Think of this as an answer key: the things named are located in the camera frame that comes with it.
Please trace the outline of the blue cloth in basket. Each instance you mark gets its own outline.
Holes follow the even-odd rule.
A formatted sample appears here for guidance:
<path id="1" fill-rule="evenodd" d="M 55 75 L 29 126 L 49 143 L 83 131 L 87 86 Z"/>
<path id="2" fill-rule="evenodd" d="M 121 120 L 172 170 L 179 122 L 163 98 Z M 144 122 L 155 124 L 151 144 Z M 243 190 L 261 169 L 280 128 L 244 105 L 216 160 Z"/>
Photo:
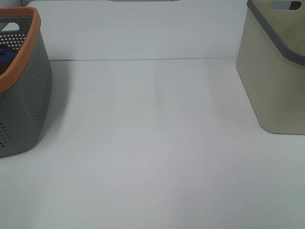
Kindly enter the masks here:
<path id="1" fill-rule="evenodd" d="M 0 74 L 3 74 L 6 72 L 14 58 L 16 57 L 17 52 L 8 49 L 8 48 L 1 48 L 0 49 Z"/>

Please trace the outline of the grey basket with orange rim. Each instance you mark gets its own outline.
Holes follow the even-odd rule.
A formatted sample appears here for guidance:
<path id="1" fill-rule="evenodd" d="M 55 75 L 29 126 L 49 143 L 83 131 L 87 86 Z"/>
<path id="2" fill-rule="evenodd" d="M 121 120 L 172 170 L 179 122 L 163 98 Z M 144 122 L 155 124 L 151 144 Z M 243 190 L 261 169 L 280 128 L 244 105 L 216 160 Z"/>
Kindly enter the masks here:
<path id="1" fill-rule="evenodd" d="M 0 21 L 19 27 L 0 33 L 0 48 L 17 52 L 0 75 L 0 156 L 6 157 L 37 143 L 50 102 L 52 69 L 36 8 L 1 8 Z"/>

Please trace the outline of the beige basket with grey rim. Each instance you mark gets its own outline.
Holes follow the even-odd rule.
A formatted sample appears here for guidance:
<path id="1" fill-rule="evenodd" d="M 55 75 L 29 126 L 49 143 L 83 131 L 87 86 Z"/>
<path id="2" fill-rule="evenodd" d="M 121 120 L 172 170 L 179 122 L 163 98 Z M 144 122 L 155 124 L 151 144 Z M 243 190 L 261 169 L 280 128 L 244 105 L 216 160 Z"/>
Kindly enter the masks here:
<path id="1" fill-rule="evenodd" d="M 249 0 L 236 68 L 264 130 L 304 134 L 304 1 Z"/>

